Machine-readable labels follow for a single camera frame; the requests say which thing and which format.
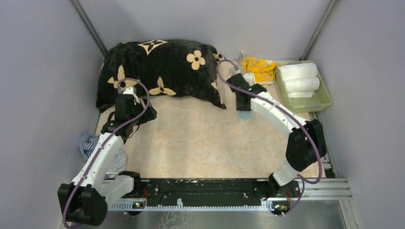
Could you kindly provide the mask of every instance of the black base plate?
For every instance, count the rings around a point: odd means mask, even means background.
[[[177,200],[186,207],[215,207],[215,206],[260,206],[266,179],[142,179],[142,191],[130,193],[124,198],[142,198],[148,191],[148,206],[176,206]],[[286,185],[291,197],[299,196],[298,182],[292,181]],[[287,193],[279,196],[286,198]]]

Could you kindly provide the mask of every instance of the gray wall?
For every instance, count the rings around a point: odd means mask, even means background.
[[[342,1],[310,59],[334,105],[321,113],[365,228],[404,228],[405,1]]]
[[[108,48],[124,41],[190,39],[227,58],[299,58],[328,0],[80,0]]]
[[[101,54],[67,0],[0,1],[0,228],[56,228],[83,166]]]

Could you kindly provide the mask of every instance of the blue sponge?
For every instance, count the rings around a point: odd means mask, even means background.
[[[248,120],[251,117],[252,117],[252,113],[250,111],[240,111],[239,112],[239,118],[241,118],[243,120]]]

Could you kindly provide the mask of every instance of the flower pattern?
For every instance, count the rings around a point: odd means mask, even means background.
[[[201,55],[200,50],[195,50],[194,54],[189,53],[187,55],[187,61],[191,63],[191,68],[193,70],[198,70],[200,65],[205,65],[205,59]]]
[[[160,93],[164,93],[164,94],[168,94],[168,95],[175,95],[176,94],[172,89],[164,87],[162,77],[159,76],[158,87],[150,89],[149,94],[157,95],[157,94],[160,94]]]
[[[166,43],[167,43],[166,41],[154,40],[154,41],[149,41],[149,42],[139,44],[138,46],[144,48],[145,51],[146,51],[146,55],[149,55],[149,53],[152,50],[154,50],[156,47],[161,46],[161,45],[166,44]]]
[[[220,54],[218,51],[216,51],[217,53],[214,53],[213,55],[214,55],[214,57],[215,57],[215,59],[216,59],[216,61],[221,61],[221,60],[225,60],[225,57],[224,56],[222,56],[222,54]]]
[[[125,72],[124,72],[124,67],[122,65],[120,65],[120,67],[118,68],[118,74],[117,74],[117,79],[115,80],[112,76],[111,78],[109,78],[108,83],[111,83],[114,85],[114,88],[117,89],[118,88],[118,82],[122,79],[125,78]],[[137,82],[133,81],[133,80],[124,80],[121,82],[121,88],[122,90],[126,87],[132,87],[134,85],[136,85]]]
[[[218,93],[219,93],[218,85],[217,85],[217,83],[216,83],[215,80],[214,80],[214,82],[211,83],[211,86],[214,87],[214,88],[218,91]],[[224,102],[222,101],[221,95],[219,95],[219,99],[220,99],[221,104],[224,104]]]

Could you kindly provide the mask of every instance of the black pillow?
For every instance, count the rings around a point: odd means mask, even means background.
[[[151,95],[191,95],[225,109],[217,89],[217,62],[224,57],[216,48],[196,41],[155,40],[119,43],[110,49],[98,79],[97,108],[103,112],[114,105],[118,81],[139,79]],[[138,96],[144,89],[134,81],[121,87],[135,86]]]

